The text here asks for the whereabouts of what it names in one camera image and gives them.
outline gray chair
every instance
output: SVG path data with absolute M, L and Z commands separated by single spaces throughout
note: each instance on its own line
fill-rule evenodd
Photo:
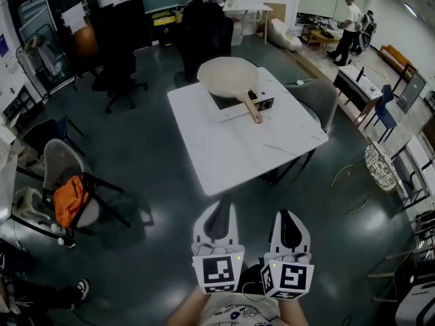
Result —
M 43 151 L 43 155 L 46 163 L 46 173 L 43 182 L 42 197 L 44 203 L 51 209 L 53 209 L 53 204 L 48 200 L 48 196 L 54 194 L 59 183 L 64 184 L 70 177 L 82 174 L 84 178 L 89 180 L 89 184 L 92 185 L 90 187 L 85 186 L 85 190 L 90 194 L 90 198 L 80 210 L 80 216 L 77 221 L 75 221 L 73 228 L 81 232 L 87 232 L 81 229 L 98 219 L 100 207 L 109 211 L 126 227 L 130 227 L 130 224 L 96 193 L 98 186 L 104 186 L 121 193 L 124 192 L 122 188 L 92 176 L 89 167 L 84 163 L 77 152 L 60 139 L 50 140 Z
M 302 104 L 314 120 L 320 124 L 321 129 L 328 133 L 338 105 L 338 93 L 334 85 L 325 79 L 314 79 L 305 82 L 303 85 L 288 85 L 285 86 L 285 88 Z M 302 170 L 305 169 L 311 157 L 313 157 L 314 152 L 315 149 L 308 153 Z M 277 169 L 272 170 L 268 181 L 273 185 L 278 184 L 297 161 L 299 161 L 299 158 L 292 160 L 289 166 L 279 176 L 277 176 Z

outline orange bag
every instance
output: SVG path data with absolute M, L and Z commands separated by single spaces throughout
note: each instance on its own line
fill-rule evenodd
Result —
M 89 200 L 89 193 L 84 189 L 83 175 L 76 175 L 56 190 L 53 203 L 56 220 L 64 228 L 72 227 L 80 209 Z

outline shoe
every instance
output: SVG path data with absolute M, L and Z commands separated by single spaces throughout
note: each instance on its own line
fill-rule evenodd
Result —
M 326 51 L 326 54 L 329 56 L 329 58 L 331 58 L 331 59 L 335 59 L 335 58 L 337 58 L 337 57 L 334 57 L 334 52 L 331 52 L 331 51 Z
M 89 293 L 89 282 L 86 279 L 82 279 L 81 281 L 79 281 L 79 283 L 77 284 L 77 288 L 80 290 L 80 292 L 82 293 L 82 298 L 81 300 L 83 301 L 86 296 Z

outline led light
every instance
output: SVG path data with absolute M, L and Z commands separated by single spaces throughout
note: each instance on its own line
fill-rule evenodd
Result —
M 409 11 L 410 13 L 412 13 L 412 14 L 414 15 L 414 17 L 417 17 L 417 14 L 413 11 L 412 8 L 410 8 L 410 7 L 408 6 L 407 3 L 405 3 L 405 7 L 408 9 L 408 11 Z

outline orange sofa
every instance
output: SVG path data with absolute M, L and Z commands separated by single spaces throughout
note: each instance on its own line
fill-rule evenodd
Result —
M 407 64 L 413 65 L 391 45 L 382 46 L 378 56 L 380 56 L 385 62 L 389 63 L 399 74 L 403 73 Z M 409 82 L 411 77 L 414 75 L 414 72 L 414 68 L 408 67 L 404 76 L 405 80 Z

